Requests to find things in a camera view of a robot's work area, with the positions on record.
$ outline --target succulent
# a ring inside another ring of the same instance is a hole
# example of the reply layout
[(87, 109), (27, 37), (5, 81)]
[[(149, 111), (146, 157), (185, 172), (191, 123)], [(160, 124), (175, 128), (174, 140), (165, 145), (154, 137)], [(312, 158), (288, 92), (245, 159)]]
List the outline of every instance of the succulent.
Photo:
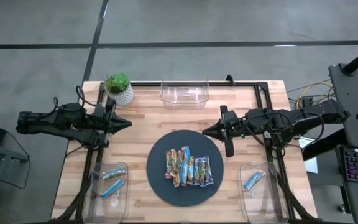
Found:
[(114, 94), (122, 93), (128, 86), (129, 79), (125, 73), (109, 76), (104, 81), (105, 89)]

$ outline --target gray floor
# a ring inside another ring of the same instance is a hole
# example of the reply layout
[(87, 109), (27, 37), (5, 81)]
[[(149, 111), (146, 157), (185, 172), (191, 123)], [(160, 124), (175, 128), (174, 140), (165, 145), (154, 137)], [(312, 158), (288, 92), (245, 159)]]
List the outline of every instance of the gray floor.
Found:
[[(88, 43), (102, 0), (0, 0), (0, 44)], [(358, 40), (358, 1), (353, 0), (110, 0), (100, 42)], [(19, 111), (48, 111), (53, 96), (76, 100), (88, 49), (0, 50), (0, 127), (15, 133)], [(287, 90), (328, 79), (328, 66), (358, 55), (358, 45), (99, 49), (90, 80), (126, 72), (132, 80), (207, 75), (219, 80), (284, 80)], [(310, 94), (327, 90), (316, 86)], [(288, 96), (297, 98), (301, 91)], [(326, 134), (337, 130), (328, 127)], [(315, 138), (319, 129), (307, 135)], [(0, 223), (48, 220), (67, 141), (44, 134), (16, 134), (31, 154), (25, 190), (6, 186)], [(14, 144), (6, 144), (17, 149)], [(22, 183), (26, 165), (13, 164), (11, 181)], [(339, 189), (312, 184), (320, 218), (351, 222), (336, 211)]]

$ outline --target white pot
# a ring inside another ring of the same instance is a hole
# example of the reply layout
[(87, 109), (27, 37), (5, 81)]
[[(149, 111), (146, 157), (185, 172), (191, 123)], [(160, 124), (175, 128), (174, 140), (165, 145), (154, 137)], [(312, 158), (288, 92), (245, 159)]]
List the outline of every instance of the white pot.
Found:
[(134, 90), (132, 89), (131, 84), (127, 86), (127, 88), (119, 94), (110, 93), (106, 90), (106, 93), (110, 98), (115, 99), (118, 106), (125, 106), (132, 102), (134, 99)]

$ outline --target potted plant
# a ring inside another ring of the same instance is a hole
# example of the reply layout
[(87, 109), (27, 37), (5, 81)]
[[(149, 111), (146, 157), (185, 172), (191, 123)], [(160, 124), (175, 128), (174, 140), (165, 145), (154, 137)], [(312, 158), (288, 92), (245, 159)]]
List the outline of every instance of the potted plant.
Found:
[(107, 76), (104, 80), (104, 89), (119, 106), (128, 105), (134, 99), (134, 90), (125, 73)]

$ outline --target clear plastic bin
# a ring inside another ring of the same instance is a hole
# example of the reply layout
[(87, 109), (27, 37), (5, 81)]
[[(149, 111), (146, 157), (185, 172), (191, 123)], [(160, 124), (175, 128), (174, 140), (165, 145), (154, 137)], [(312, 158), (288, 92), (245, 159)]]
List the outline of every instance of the clear plastic bin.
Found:
[(209, 100), (208, 79), (164, 76), (160, 94), (167, 109), (203, 109)]
[[(126, 174), (112, 179), (102, 179), (102, 173), (112, 169), (125, 169)], [(85, 195), (83, 207), (84, 223), (115, 224), (123, 221), (127, 208), (128, 166), (123, 162), (110, 164), (97, 163), (92, 171), (91, 185)], [(120, 177), (124, 185), (106, 199), (99, 197), (99, 193), (110, 188)]]
[[(244, 184), (259, 170), (266, 176), (250, 191)], [(243, 164), (237, 173), (243, 216), (251, 224), (287, 223), (288, 212), (284, 193), (277, 183), (277, 170), (272, 163)]]

